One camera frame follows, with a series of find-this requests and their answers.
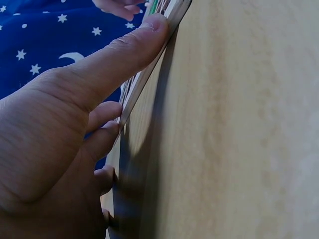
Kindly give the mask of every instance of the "wood grain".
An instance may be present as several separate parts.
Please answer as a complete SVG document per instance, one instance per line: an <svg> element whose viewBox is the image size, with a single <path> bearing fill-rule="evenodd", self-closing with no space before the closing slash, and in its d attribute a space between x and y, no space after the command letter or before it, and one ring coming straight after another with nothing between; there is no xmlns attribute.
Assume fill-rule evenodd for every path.
<svg viewBox="0 0 319 239"><path fill-rule="evenodd" d="M193 1L121 137L122 238L318 238L318 12Z"/></svg>

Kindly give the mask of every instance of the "white star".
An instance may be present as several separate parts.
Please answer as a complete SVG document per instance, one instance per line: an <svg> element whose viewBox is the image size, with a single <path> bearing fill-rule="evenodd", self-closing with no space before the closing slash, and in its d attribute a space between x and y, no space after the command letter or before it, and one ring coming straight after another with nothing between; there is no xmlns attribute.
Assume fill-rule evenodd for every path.
<svg viewBox="0 0 319 239"><path fill-rule="evenodd" d="M32 75L34 74L39 74L39 70L41 69L41 67L38 66L38 64L36 64L35 66L31 66L31 70L30 72L32 72Z"/></svg>
<svg viewBox="0 0 319 239"><path fill-rule="evenodd" d="M129 23L129 22L126 23L125 26L126 26L126 28L131 28L131 29L133 29L135 27L132 23Z"/></svg>
<svg viewBox="0 0 319 239"><path fill-rule="evenodd" d="M59 18L58 22L60 21L60 22L64 23L64 21L68 20L68 19L66 19L66 17L67 17L67 15L61 14L61 16L58 16L58 18Z"/></svg>
<svg viewBox="0 0 319 239"><path fill-rule="evenodd" d="M94 33L95 36L101 35L101 31L102 30L100 30L99 27L96 27L96 28L94 27L92 33Z"/></svg>
<svg viewBox="0 0 319 239"><path fill-rule="evenodd" d="M6 6L2 6L1 8L0 8L0 12L4 12L6 10Z"/></svg>
<svg viewBox="0 0 319 239"><path fill-rule="evenodd" d="M23 52L23 51L24 49L22 49L21 51L18 51L18 54L15 56L18 58L18 60L24 59L26 52Z"/></svg>

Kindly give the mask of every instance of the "fingernail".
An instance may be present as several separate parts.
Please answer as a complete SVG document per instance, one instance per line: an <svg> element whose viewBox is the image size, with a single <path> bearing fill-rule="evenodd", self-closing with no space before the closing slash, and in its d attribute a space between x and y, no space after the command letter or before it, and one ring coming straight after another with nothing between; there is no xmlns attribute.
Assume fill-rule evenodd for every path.
<svg viewBox="0 0 319 239"><path fill-rule="evenodd" d="M157 31L160 29L161 25L166 22L166 17L157 13L148 16L144 22L141 24L140 28L148 27L151 28L153 31Z"/></svg>

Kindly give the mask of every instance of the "blue star-patterned cloth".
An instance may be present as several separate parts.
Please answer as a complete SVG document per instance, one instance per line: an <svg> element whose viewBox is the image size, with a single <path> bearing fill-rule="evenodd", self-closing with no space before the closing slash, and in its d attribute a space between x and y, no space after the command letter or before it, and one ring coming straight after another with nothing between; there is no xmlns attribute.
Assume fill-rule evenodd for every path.
<svg viewBox="0 0 319 239"><path fill-rule="evenodd" d="M127 22L91 0L0 0L0 99L139 27L145 6L139 7L140 14ZM118 101L120 94L118 88L106 101ZM104 164L105 158L96 168Z"/></svg>

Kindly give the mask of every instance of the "skin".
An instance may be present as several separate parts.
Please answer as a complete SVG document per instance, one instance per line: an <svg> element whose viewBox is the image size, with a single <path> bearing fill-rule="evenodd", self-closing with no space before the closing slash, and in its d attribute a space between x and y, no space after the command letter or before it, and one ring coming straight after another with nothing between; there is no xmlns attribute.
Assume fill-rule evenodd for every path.
<svg viewBox="0 0 319 239"><path fill-rule="evenodd" d="M112 148L121 105L101 102L154 60L167 31L163 16L149 16L0 101L1 238L105 238L109 214L100 196L116 176L110 166L94 166Z"/></svg>
<svg viewBox="0 0 319 239"><path fill-rule="evenodd" d="M104 12L132 21L135 14L140 13L137 4L145 0L93 0L96 7Z"/></svg>

